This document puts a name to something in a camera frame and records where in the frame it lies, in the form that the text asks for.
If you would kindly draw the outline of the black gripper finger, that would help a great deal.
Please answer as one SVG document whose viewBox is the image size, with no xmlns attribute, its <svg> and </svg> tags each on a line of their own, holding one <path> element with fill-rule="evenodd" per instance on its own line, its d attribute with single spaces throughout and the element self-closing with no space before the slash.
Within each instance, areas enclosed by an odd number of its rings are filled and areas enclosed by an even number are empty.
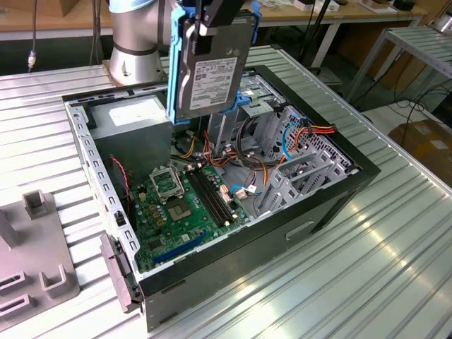
<svg viewBox="0 0 452 339">
<path fill-rule="evenodd" d="M 219 33 L 220 28 L 232 23 L 243 4 L 244 1 L 230 0 L 196 1 L 193 55 L 210 52 L 213 37 Z"/>
</svg>

